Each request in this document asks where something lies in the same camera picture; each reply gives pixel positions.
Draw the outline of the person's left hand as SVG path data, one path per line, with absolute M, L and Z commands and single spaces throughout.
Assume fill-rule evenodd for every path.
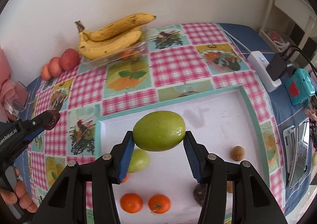
M 36 203 L 27 192 L 27 187 L 22 180 L 17 179 L 14 192 L 1 188 L 1 196 L 7 205 L 19 203 L 22 209 L 25 209 L 30 213 L 35 213 L 38 209 Z

